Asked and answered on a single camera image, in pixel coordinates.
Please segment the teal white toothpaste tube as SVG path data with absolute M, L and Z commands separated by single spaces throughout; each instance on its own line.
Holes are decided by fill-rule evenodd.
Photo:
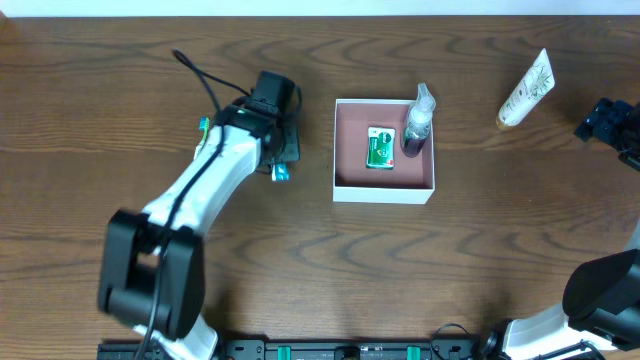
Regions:
M 271 168 L 271 179 L 273 182 L 283 182 L 290 179 L 290 173 L 285 163 L 274 164 Z

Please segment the cream lotion tube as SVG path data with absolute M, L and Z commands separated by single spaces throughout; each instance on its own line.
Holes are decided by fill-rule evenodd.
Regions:
M 547 50 L 543 48 L 498 111 L 500 128 L 519 125 L 532 109 L 555 86 L 555 78 Z

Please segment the green white toothbrush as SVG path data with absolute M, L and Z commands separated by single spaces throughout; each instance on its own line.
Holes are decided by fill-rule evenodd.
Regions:
M 199 123 L 199 131 L 202 133 L 202 138 L 201 138 L 200 142 L 198 143 L 198 145 L 195 148 L 194 158 L 198 157 L 198 155 L 201 152 L 202 148 L 206 144 L 207 139 L 208 139 L 208 134 L 209 134 L 210 127 L 211 127 L 210 118 L 209 117 L 201 117 L 200 118 L 200 123 Z

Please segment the green soap bar pack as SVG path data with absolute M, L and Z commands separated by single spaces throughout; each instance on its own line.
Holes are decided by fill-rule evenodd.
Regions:
M 396 131 L 392 128 L 369 127 L 367 129 L 367 168 L 393 169 L 395 135 Z

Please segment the clear spray bottle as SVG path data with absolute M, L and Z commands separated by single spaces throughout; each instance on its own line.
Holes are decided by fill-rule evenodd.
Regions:
M 402 134 L 401 148 L 405 156 L 414 158 L 421 152 L 431 134 L 435 108 L 436 100 L 434 96 L 425 83 L 420 83 L 417 87 L 417 98 L 409 106 Z

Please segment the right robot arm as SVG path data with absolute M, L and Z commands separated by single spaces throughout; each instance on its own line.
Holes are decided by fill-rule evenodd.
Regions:
M 575 135 L 592 138 L 639 169 L 639 106 L 600 99 Z M 639 231 L 622 252 L 580 265 L 562 302 L 536 315 L 502 323 L 484 349 L 488 359 L 601 359 L 605 351 L 639 347 Z

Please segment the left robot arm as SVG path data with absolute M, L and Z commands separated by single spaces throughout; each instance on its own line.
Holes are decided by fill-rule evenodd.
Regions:
M 139 213 L 117 211 L 106 229 L 97 304 L 173 359 L 212 359 L 218 334 L 204 320 L 204 239 L 259 167 L 300 158 L 299 113 L 232 104 L 203 119 L 202 140 L 174 184 Z

